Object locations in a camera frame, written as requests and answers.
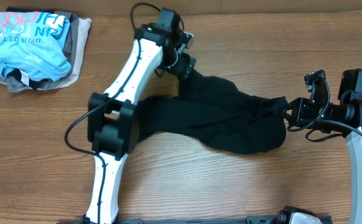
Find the black polo shirt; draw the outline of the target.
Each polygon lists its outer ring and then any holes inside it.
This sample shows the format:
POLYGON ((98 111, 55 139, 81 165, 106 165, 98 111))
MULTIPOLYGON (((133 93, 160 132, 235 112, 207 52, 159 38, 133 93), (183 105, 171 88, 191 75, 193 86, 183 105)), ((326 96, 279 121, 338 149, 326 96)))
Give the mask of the black polo shirt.
POLYGON ((139 140, 158 132, 182 134, 209 147, 238 154, 282 146, 285 97, 261 98, 239 91, 224 78, 192 71, 172 98, 151 96, 137 104, 139 140))

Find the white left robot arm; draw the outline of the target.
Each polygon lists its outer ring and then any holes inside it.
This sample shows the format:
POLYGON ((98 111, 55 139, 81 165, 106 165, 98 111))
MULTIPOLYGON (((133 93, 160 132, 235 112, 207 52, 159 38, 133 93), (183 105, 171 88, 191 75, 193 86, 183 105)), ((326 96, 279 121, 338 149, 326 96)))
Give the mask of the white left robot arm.
POLYGON ((196 60, 183 51, 192 44, 175 11, 163 8, 156 22, 135 30, 131 54, 115 81, 88 102, 88 140, 92 143, 95 178, 90 206, 82 223, 115 223, 123 168, 137 144, 136 108, 156 69, 179 78, 190 76, 196 60))

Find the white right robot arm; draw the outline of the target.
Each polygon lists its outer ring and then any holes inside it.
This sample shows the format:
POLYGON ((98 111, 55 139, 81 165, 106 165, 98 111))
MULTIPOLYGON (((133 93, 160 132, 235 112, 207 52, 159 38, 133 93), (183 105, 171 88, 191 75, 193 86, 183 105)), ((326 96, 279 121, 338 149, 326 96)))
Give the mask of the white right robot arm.
POLYGON ((304 76, 310 98, 296 98, 283 110, 289 132, 305 130, 325 134, 326 141, 346 139, 351 164, 350 223, 362 223, 362 69, 345 70, 338 92, 338 103, 330 101, 330 87, 324 70, 304 76))

